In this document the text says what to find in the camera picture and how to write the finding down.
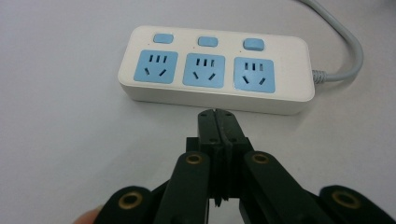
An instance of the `white table surface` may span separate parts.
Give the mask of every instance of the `white table surface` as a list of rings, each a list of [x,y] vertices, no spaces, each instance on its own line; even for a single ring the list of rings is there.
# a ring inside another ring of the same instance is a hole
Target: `white table surface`
[[[296,116],[233,111],[256,150],[305,188],[343,185],[396,218],[396,1],[319,1],[361,41],[352,82],[317,87]],[[200,107],[139,103],[117,73],[139,25],[295,35],[313,68],[351,65],[343,39],[294,0],[0,3],[0,223],[71,223],[118,189],[172,174]],[[237,200],[209,223],[243,223]]]

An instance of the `finger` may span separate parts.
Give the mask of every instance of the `finger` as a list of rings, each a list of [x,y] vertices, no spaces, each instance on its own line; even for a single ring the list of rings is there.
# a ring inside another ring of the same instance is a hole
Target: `finger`
[[[93,224],[103,206],[84,213],[73,224]]]

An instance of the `power cord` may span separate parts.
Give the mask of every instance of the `power cord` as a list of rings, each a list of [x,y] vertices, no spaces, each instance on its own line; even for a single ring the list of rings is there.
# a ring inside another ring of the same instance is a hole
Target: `power cord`
[[[323,6],[321,6],[315,0],[300,0],[300,2],[312,7],[330,26],[342,36],[348,45],[352,48],[352,53],[355,57],[355,62],[353,66],[345,72],[327,74],[325,71],[313,70],[312,74],[314,76],[315,84],[320,84],[324,82],[334,82],[342,81],[345,79],[355,77],[361,70],[363,65],[363,49],[361,48],[361,43],[348,29],[343,26],[329,11],[327,11]]]

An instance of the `white power strip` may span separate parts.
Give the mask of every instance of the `white power strip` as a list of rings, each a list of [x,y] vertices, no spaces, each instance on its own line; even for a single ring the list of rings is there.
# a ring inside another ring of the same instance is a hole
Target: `white power strip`
[[[133,31],[119,81],[137,101],[281,115],[315,95],[300,38],[170,27]]]

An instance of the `screw hole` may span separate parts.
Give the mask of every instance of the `screw hole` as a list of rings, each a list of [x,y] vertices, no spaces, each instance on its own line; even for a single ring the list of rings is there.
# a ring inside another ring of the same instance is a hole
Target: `screw hole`
[[[132,191],[122,195],[119,199],[119,207],[125,210],[136,208],[143,202],[143,196],[138,191]]]
[[[346,191],[337,190],[333,192],[332,199],[338,204],[350,209],[358,209],[361,207],[361,201]]]
[[[268,163],[268,162],[270,161],[270,160],[268,159],[268,157],[266,157],[266,156],[263,155],[263,154],[255,154],[255,155],[253,155],[252,159],[253,159],[255,162],[260,163],[260,164],[265,164],[265,163]]]
[[[192,154],[192,155],[188,156],[186,159],[187,163],[193,164],[193,165],[201,163],[202,160],[203,160],[202,157],[198,154]]]

